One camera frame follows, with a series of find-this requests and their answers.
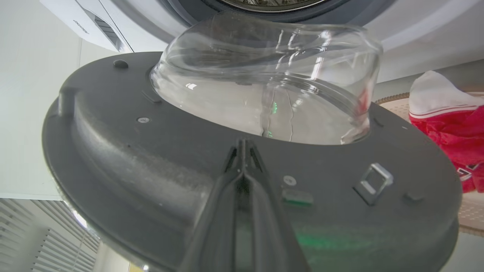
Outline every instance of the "clear glass bowl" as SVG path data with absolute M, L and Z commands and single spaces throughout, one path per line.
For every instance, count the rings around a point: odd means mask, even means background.
M 151 72 L 158 94 L 217 124 L 274 139 L 351 143 L 369 131 L 382 48 L 360 27 L 233 12 L 191 27 Z

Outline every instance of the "white cloth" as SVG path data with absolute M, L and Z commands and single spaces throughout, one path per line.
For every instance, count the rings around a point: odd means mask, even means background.
M 484 105 L 484 98 L 468 95 L 443 75 L 428 71 L 413 82 L 408 105 L 410 116 L 423 119 L 447 112 L 475 110 Z

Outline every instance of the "white washing machine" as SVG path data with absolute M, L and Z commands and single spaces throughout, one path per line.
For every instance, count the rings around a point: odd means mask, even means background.
M 223 10 L 271 21 L 366 27 L 385 50 L 378 81 L 484 59 L 483 0 L 40 0 L 81 38 L 119 52 L 163 51 Z

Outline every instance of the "red cloth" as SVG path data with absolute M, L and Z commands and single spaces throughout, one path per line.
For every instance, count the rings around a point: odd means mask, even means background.
M 484 106 L 410 121 L 449 156 L 464 193 L 484 193 Z

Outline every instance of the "red and white clothing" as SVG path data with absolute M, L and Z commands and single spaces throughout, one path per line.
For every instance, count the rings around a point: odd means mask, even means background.
M 412 124 L 449 156 L 464 193 L 484 193 L 484 98 L 466 94 L 429 71 L 413 83 L 409 108 Z

